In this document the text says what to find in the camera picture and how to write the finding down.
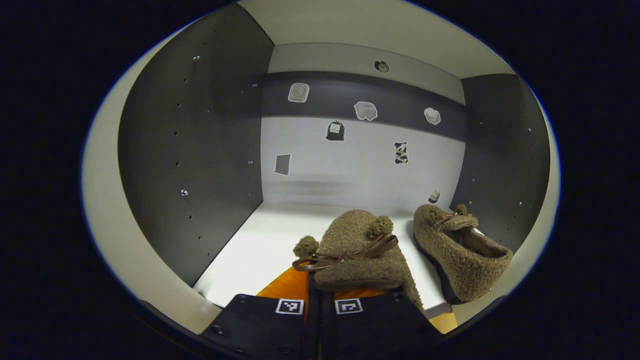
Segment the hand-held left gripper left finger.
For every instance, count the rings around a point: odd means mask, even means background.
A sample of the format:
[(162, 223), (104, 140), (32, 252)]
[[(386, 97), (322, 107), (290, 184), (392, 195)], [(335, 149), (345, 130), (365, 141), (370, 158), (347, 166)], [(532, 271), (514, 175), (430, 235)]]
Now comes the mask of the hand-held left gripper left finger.
[(309, 278), (289, 268), (257, 295), (236, 294), (200, 336), (243, 360), (301, 360)]

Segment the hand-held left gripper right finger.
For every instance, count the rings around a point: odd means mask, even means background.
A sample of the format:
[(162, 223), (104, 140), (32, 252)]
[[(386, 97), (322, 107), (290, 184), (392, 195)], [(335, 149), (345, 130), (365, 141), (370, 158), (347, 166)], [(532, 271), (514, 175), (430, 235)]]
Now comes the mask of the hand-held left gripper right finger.
[(318, 295), (320, 360), (430, 360), (458, 327), (448, 306), (420, 311), (400, 291), (365, 298)]

